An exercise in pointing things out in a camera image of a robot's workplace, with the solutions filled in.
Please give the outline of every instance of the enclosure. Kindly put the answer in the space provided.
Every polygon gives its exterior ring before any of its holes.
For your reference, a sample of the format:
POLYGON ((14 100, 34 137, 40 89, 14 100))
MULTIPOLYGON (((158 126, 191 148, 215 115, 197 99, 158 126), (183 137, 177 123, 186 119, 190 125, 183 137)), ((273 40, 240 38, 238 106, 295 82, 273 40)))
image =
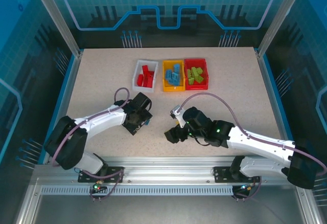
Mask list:
MULTIPOLYGON (((327 0, 2 0, 0 10, 1 223, 325 223, 326 176, 306 190, 262 175, 257 196, 236 202, 242 183, 215 182, 213 168, 251 151, 168 142, 170 111, 203 90, 165 92, 162 61, 204 58, 207 91, 244 128, 306 138, 326 164, 327 0), (86 144, 125 168, 93 203, 92 184, 52 167, 43 145, 60 118, 106 109, 122 86, 133 98, 138 60, 158 61, 144 93, 153 118, 134 136, 119 126, 86 144)), ((212 97, 187 106, 233 122, 212 97)))

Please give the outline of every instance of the glass panel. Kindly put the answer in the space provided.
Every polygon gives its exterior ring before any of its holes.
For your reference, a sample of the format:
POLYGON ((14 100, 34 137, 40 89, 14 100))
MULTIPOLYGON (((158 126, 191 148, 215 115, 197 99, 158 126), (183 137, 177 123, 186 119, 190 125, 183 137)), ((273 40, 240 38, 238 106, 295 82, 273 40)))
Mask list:
MULTIPOLYGON (((296 0, 268 48, 267 57, 290 131, 311 141, 327 163, 327 0, 296 0)), ((314 195, 326 208, 322 177, 314 195)))
POLYGON ((72 54, 41 0, 0 1, 0 216, 12 223, 72 54))
POLYGON ((82 48, 258 47, 282 0, 55 0, 82 48))

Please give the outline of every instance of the speckled tabletop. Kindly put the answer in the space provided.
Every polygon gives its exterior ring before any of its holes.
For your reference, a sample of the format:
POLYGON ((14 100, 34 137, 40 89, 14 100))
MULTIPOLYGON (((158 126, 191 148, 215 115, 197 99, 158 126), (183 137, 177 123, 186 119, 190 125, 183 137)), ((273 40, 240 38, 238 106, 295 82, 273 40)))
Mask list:
MULTIPOLYGON (((249 154, 223 147, 203 147, 193 139, 171 144, 164 132, 176 125, 170 110, 198 91, 162 91, 162 65, 165 59, 205 58, 209 72, 208 92, 223 98, 234 110, 241 125, 252 132, 279 138, 253 48, 140 48, 85 49, 78 70, 67 114, 80 118, 97 113, 113 104, 113 94, 127 87, 131 98, 132 77, 138 59, 159 61, 155 92, 145 93, 152 100, 151 119, 132 136, 123 126, 110 128, 91 138, 86 150, 100 156, 213 156, 249 154)), ((118 94, 125 99, 126 93, 118 94)), ((209 96, 189 101, 212 120, 234 122, 227 108, 209 96)))

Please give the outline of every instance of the gray floor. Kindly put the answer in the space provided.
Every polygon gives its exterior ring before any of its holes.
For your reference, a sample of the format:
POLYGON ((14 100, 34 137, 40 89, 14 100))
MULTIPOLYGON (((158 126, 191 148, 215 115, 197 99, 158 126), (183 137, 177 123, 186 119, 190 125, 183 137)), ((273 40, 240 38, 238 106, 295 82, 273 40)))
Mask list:
POLYGON ((86 196, 43 196, 34 224, 278 224, 303 223, 293 189, 264 187, 237 203, 230 196, 112 196, 93 203, 86 196))

